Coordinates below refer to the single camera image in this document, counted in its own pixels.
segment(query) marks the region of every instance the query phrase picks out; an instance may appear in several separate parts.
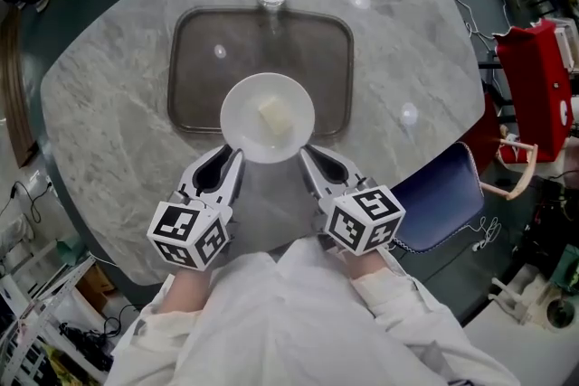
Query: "white shirt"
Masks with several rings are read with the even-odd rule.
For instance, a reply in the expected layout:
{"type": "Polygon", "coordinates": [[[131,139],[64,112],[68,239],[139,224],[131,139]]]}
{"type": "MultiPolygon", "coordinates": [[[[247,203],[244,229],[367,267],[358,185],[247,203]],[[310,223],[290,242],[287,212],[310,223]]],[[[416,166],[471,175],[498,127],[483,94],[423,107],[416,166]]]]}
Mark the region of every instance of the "white shirt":
{"type": "Polygon", "coordinates": [[[381,254],[390,269],[350,282],[316,239],[298,240],[277,263],[257,253],[215,271],[202,311],[156,315],[169,277],[113,352],[107,385],[519,385],[381,254]]]}

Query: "navy blue chair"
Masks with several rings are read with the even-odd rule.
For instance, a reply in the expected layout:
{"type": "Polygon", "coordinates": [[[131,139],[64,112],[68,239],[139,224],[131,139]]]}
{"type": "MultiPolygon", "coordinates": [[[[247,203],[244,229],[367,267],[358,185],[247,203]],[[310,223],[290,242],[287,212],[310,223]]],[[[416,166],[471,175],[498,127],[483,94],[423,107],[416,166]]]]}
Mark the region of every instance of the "navy blue chair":
{"type": "Polygon", "coordinates": [[[484,205],[477,167],[461,142],[396,185],[392,193],[406,210],[394,242],[415,253],[442,244],[484,205]]]}

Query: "brown tray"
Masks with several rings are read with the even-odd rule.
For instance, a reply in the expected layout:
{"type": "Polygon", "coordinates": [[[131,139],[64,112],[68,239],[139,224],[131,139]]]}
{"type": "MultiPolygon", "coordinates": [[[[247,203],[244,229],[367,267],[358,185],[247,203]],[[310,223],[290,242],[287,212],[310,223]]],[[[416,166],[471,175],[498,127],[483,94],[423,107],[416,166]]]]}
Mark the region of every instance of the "brown tray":
{"type": "Polygon", "coordinates": [[[220,133],[225,96],[240,80],[278,72],[299,82],[316,110],[314,135],[347,126],[352,100],[354,37],[324,14],[255,8],[195,8],[173,37],[168,114],[185,132],[220,133]]]}

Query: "marble table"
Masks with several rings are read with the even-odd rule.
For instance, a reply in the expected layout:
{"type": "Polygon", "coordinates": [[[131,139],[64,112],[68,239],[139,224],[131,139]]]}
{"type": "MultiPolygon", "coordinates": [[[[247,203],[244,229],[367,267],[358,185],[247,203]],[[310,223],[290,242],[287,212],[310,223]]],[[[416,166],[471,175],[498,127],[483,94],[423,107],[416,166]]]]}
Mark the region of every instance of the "marble table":
{"type": "MultiPolygon", "coordinates": [[[[142,285],[175,269],[146,239],[157,203],[191,162],[223,142],[179,133],[166,112],[176,21],[207,5],[255,0],[120,0],[71,44],[42,84],[47,135],[64,184],[102,248],[142,285]]],[[[378,182],[395,186],[482,115],[477,61],[452,0],[289,0],[287,7],[332,14],[352,29],[351,120],[326,145],[378,182]],[[404,115],[408,108],[416,108],[416,118],[404,115]]],[[[241,225],[233,254],[309,233],[315,203],[293,159],[248,165],[234,210],[241,225]]]]}

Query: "dark floor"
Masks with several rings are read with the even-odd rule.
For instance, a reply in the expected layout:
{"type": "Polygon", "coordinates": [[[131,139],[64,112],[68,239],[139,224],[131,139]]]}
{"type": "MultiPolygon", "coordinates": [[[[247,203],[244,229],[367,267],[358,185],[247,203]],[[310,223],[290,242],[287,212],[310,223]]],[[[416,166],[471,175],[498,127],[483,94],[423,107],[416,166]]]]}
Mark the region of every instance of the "dark floor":
{"type": "MultiPolygon", "coordinates": [[[[23,39],[24,81],[33,121],[33,131],[39,136],[43,152],[47,159],[49,174],[57,188],[67,213],[71,216],[77,229],[83,237],[88,230],[82,223],[74,205],[64,189],[58,170],[50,158],[50,145],[46,143],[42,109],[39,100],[39,83],[44,73],[50,68],[66,47],[100,14],[115,4],[118,0],[52,0],[47,10],[37,14],[33,9],[24,11],[23,39]]],[[[485,34],[505,32],[508,28],[503,15],[503,0],[461,0],[470,5],[475,21],[485,34]]],[[[460,7],[465,21],[472,23],[468,11],[460,7]]],[[[480,60],[484,60],[486,49],[473,36],[475,52],[480,60]]],[[[511,174],[502,168],[492,166],[483,176],[488,182],[498,177],[510,177],[511,174]]],[[[471,244],[484,238],[482,232],[464,230],[438,249],[424,255],[404,255],[403,266],[425,285],[443,303],[447,304],[453,313],[464,320],[486,300],[492,277],[503,277],[511,265],[512,245],[517,241],[524,225],[530,220],[537,192],[527,190],[513,202],[505,202],[496,196],[487,195],[483,215],[488,226],[497,216],[503,225],[503,230],[497,239],[485,249],[473,253],[471,244]]],[[[471,224],[479,227],[479,218],[471,224]]],[[[104,252],[94,239],[87,239],[91,250],[106,258],[104,252]]],[[[137,287],[123,278],[117,270],[105,266],[117,284],[126,292],[133,302],[143,302],[149,299],[153,287],[137,287]]]]}

